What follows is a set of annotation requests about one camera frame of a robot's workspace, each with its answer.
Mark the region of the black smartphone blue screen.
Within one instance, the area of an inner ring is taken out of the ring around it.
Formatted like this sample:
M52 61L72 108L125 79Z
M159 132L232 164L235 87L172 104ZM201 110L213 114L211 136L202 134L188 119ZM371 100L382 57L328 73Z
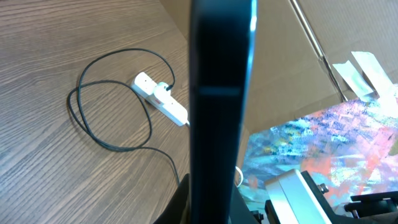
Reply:
M228 222L256 22L256 0L199 0L191 5L192 223Z

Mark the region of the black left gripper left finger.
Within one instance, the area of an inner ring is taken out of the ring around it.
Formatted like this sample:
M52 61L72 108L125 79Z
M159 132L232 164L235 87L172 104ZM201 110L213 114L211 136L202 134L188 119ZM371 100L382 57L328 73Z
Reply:
M165 210L154 224L189 223L189 174L184 175Z

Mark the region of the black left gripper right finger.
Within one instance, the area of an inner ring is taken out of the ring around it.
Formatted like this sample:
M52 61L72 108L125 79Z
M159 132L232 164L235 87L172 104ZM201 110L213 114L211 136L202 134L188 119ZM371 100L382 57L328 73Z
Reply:
M254 215L246 206L238 188L233 185L231 196L231 223L232 224L259 224Z

